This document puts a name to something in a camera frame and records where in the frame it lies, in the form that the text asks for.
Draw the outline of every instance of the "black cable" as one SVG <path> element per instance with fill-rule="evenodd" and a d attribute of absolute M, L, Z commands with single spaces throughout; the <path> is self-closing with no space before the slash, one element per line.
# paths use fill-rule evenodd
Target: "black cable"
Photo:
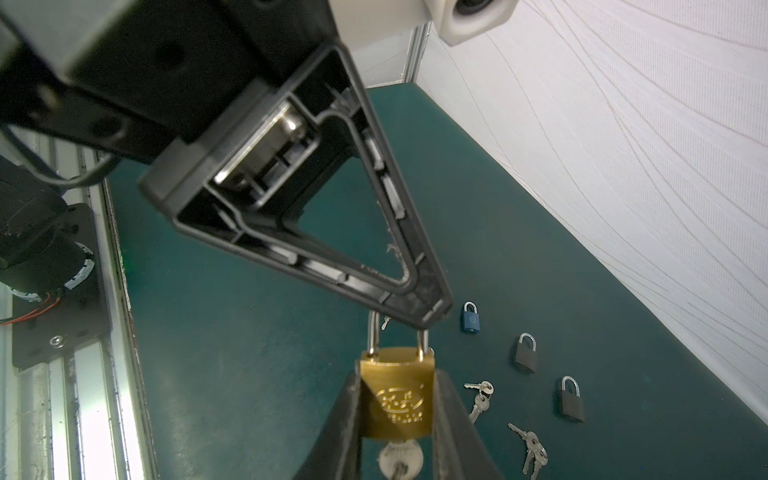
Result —
<path fill-rule="evenodd" d="M 29 170 L 35 178 L 45 182 L 48 185 L 64 188 L 90 187 L 101 182 L 116 166 L 119 165 L 120 157 L 109 154 L 104 160 L 96 163 L 96 166 L 88 172 L 73 178 L 61 178 L 46 164 L 35 152 L 29 149 L 27 145 L 18 139 L 7 124 L 0 126 L 0 133 L 11 143 L 11 145 L 20 153 L 18 161 L 24 168 Z"/>

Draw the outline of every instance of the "brass padlock body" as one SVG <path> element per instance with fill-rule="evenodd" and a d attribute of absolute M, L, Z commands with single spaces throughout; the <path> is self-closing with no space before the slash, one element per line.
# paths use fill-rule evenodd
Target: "brass padlock body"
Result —
<path fill-rule="evenodd" d="M 432 385 L 435 355 L 419 360 L 416 347 L 379 349 L 360 359 L 362 435 L 370 439 L 420 439 L 432 433 Z"/>

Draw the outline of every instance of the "padlock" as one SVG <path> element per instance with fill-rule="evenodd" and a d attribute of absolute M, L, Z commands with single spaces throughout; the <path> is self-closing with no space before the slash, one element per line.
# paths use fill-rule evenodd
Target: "padlock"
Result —
<path fill-rule="evenodd" d="M 565 388 L 565 383 L 571 380 L 574 384 L 575 393 L 570 393 Z M 567 419 L 576 422 L 584 421 L 584 400 L 581 399 L 581 393 L 578 389 L 578 383 L 573 377 L 564 376 L 560 383 L 560 413 Z"/>
<path fill-rule="evenodd" d="M 470 333 L 477 333 L 480 331 L 480 315 L 478 315 L 478 307 L 472 302 L 464 304 L 464 311 L 462 312 L 462 330 Z"/>
<path fill-rule="evenodd" d="M 531 339 L 531 346 L 527 346 L 523 343 L 523 339 L 528 337 Z M 536 339 L 530 333 L 523 333 L 518 340 L 518 348 L 515 350 L 515 363 L 525 367 L 531 373 L 536 371 L 536 364 L 538 363 L 538 353 L 536 353 Z"/>
<path fill-rule="evenodd" d="M 435 354 L 428 332 L 417 332 L 417 346 L 379 348 L 381 316 L 368 318 L 368 349 L 360 361 L 362 436 L 382 440 L 420 439 L 432 432 Z"/>

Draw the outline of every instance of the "red wire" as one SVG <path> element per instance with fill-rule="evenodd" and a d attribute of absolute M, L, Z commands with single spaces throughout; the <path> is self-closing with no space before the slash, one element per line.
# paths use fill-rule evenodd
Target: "red wire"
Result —
<path fill-rule="evenodd" d="M 46 297 L 45 301 L 47 302 L 48 299 L 50 299 L 50 298 L 51 298 L 51 294 L 49 293 L 48 297 Z M 43 313 L 48 312 L 53 307 L 57 306 L 60 302 L 61 302 L 61 297 L 58 297 L 55 302 L 53 302 L 51 305 L 45 307 L 43 310 L 40 310 L 38 312 L 38 309 L 40 308 L 40 307 L 38 307 L 38 308 L 32 310 L 30 313 L 27 313 L 26 315 L 20 316 L 19 318 L 16 318 L 16 319 L 13 319 L 13 320 L 9 320 L 8 322 L 0 323 L 0 326 L 11 325 L 12 323 L 24 322 L 26 320 L 30 320 L 30 319 L 36 318 L 36 317 L 42 315 Z"/>

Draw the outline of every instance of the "blue padlock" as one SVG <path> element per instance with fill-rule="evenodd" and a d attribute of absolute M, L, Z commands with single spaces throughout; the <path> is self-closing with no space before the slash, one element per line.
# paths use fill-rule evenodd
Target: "blue padlock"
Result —
<path fill-rule="evenodd" d="M 480 315 L 478 315 L 478 307 L 472 302 L 464 304 L 464 311 L 462 312 L 462 330 L 470 333 L 477 333 L 480 331 Z"/>

